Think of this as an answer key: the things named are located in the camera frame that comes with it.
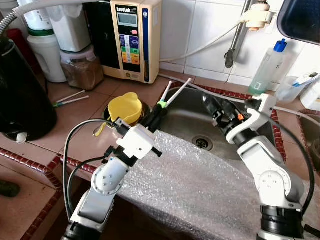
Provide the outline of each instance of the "white container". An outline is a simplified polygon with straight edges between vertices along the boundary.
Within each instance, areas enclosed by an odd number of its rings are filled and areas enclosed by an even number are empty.
[[[60,49],[80,52],[91,44],[82,4],[47,7]]]
[[[269,48],[257,70],[248,91],[252,94],[263,94],[268,84],[276,80],[283,79],[286,72],[280,70],[284,60],[284,50],[287,43],[285,39],[277,41],[274,48]]]
[[[283,79],[274,96],[279,102],[291,103],[301,93],[305,86],[293,86],[298,79],[296,76],[287,76]]]
[[[300,101],[306,109],[320,111],[320,80],[301,94]]]
[[[64,83],[67,78],[60,64],[60,48],[56,36],[52,33],[52,30],[30,30],[27,41],[40,64],[45,78],[52,83]]]
[[[12,13],[12,9],[19,7],[19,4],[16,0],[0,0],[0,12],[3,17],[6,17],[8,14]],[[26,24],[22,17],[14,20],[8,27],[9,29],[20,29],[22,35],[25,39],[28,37],[28,30]]]
[[[20,6],[30,4],[35,2],[36,0],[17,0]],[[24,15],[25,21],[28,24],[28,27],[32,30],[42,31],[42,30],[50,30],[52,29],[52,25],[49,19],[49,15],[47,10],[37,9],[34,11],[27,12]]]

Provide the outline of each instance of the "drain strainer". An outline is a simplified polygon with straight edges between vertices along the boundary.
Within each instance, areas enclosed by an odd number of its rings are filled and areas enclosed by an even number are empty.
[[[212,148],[213,148],[213,144],[212,144],[212,141],[207,138],[206,136],[195,136],[193,139],[192,139],[192,143],[194,145],[196,145],[198,148],[200,149],[204,149],[204,150],[207,150],[207,151],[210,151]]]

